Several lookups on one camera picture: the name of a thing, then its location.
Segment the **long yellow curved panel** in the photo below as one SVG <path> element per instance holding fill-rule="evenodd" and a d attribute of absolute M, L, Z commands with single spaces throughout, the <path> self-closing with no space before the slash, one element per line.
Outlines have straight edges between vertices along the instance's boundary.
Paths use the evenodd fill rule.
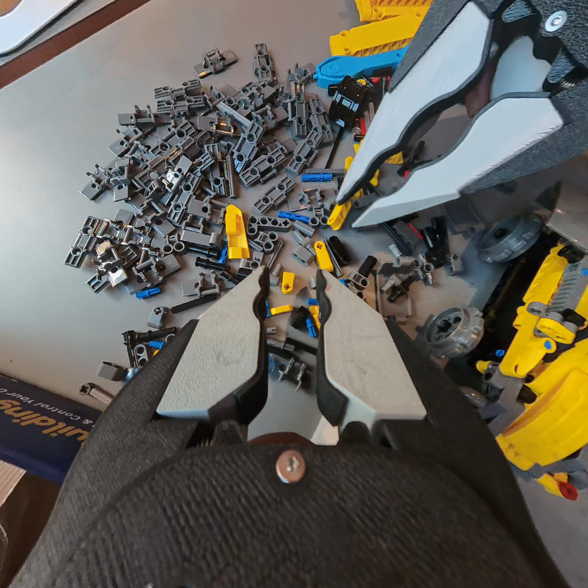
<path fill-rule="evenodd" d="M 388 27 L 365 25 L 331 36 L 329 47 L 332 56 L 369 56 L 403 49 L 412 38 Z"/>

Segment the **pile of dark grey bricks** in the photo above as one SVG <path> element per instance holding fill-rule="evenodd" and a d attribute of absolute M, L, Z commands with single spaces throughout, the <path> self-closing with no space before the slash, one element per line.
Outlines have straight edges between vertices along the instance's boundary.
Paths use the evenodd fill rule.
<path fill-rule="evenodd" d="M 81 194 L 111 195 L 126 205 L 110 217 L 88 216 L 65 266 L 91 264 L 94 294 L 117 289 L 137 299 L 157 296 L 180 271 L 179 257 L 195 254 L 202 269 L 182 283 L 183 296 L 212 298 L 265 262 L 276 263 L 290 232 L 327 225 L 323 192 L 304 182 L 334 179 L 312 173 L 322 147 L 334 143 L 320 95 L 306 86 L 317 67 L 296 63 L 276 78 L 265 43 L 254 46 L 253 80 L 237 88 L 203 86 L 202 79 L 237 62 L 232 51 L 203 54 L 195 76 L 154 89 L 155 108 L 118 115 L 114 159 L 86 173 Z"/>

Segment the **light grey wheel rim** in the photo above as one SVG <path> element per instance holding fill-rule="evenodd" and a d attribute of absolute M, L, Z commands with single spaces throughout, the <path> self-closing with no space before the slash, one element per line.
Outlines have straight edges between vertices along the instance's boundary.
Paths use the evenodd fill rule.
<path fill-rule="evenodd" d="M 416 328 L 416 343 L 438 359 L 465 356 L 484 335 L 484 318 L 474 306 L 450 307 L 430 315 L 422 327 Z"/>

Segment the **black round wheel piece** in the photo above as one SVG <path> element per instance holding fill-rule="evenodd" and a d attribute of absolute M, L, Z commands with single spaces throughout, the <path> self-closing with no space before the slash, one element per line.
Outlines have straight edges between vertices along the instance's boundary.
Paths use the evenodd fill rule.
<path fill-rule="evenodd" d="M 345 76 L 338 84 L 330 84 L 327 94 L 332 99 L 328 113 L 330 120 L 342 128 L 352 128 L 364 116 L 371 86 Z"/>

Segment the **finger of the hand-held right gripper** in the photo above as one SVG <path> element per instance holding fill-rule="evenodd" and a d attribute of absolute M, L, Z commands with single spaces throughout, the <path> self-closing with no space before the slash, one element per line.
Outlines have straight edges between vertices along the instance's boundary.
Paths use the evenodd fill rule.
<path fill-rule="evenodd" d="M 460 191 L 563 126 L 548 93 L 511 93 L 482 109 L 443 157 L 416 168 L 352 224 L 381 224 L 457 199 Z"/>
<path fill-rule="evenodd" d="M 491 22 L 473 1 L 435 1 L 393 75 L 339 189 L 348 201 L 405 140 L 421 119 L 458 92 L 481 69 Z"/>

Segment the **white stand base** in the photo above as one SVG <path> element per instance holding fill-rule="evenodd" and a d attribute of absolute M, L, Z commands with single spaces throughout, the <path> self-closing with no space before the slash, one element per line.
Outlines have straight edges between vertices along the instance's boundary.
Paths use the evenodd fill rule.
<path fill-rule="evenodd" d="M 1 1 L 1 58 L 51 39 L 77 21 L 84 1 Z"/>

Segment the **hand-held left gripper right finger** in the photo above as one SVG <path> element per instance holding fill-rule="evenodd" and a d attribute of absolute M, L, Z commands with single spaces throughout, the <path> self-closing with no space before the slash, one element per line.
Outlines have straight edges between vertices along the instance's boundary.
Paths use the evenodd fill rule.
<path fill-rule="evenodd" d="M 350 423 L 420 422 L 427 410 L 386 321 L 331 273 L 316 274 L 320 333 L 316 397 L 339 435 Z"/>

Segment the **small grey cross axle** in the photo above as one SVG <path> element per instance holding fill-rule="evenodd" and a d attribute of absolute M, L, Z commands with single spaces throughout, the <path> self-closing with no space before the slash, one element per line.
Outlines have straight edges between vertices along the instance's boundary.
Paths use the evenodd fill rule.
<path fill-rule="evenodd" d="M 79 386 L 78 391 L 79 394 L 90 396 L 105 405 L 110 404 L 114 400 L 113 394 L 92 382 L 83 383 Z"/>

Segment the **blue brick separator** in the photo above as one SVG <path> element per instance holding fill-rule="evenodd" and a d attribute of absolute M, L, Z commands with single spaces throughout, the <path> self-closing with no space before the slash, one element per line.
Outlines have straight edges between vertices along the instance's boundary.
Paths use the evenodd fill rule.
<path fill-rule="evenodd" d="M 408 47 L 367 56 L 331 56 L 316 66 L 313 79 L 321 88 L 338 85 L 345 77 L 389 77 L 399 66 Z"/>

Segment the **yellow grey brick vehicle model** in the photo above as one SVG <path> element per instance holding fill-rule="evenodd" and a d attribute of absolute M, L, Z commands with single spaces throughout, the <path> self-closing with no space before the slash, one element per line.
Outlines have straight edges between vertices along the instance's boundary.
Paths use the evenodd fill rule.
<path fill-rule="evenodd" d="M 479 408 L 514 473 L 575 501 L 587 491 L 587 192 L 542 194 L 559 236 L 530 282 L 497 360 L 477 361 Z"/>

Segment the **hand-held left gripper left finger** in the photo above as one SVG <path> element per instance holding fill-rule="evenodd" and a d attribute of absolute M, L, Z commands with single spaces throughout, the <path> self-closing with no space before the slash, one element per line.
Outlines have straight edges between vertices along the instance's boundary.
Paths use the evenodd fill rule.
<path fill-rule="evenodd" d="M 264 321 L 269 271 L 261 266 L 202 313 L 156 409 L 163 417 L 249 425 L 268 399 Z"/>

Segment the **blue cardboard box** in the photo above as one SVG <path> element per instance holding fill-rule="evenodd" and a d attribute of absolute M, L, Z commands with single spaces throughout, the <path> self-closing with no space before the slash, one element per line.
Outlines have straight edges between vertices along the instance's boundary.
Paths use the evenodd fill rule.
<path fill-rule="evenodd" d="M 1 460 L 62 484 L 101 414 L 1 375 Z"/>

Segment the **dark grey round rim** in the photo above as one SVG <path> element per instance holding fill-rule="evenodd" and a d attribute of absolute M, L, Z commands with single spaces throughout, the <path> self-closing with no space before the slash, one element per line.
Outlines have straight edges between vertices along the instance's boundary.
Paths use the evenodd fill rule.
<path fill-rule="evenodd" d="M 478 258 L 486 263 L 512 261 L 537 242 L 542 227 L 542 218 L 534 212 L 502 220 L 481 237 Z"/>

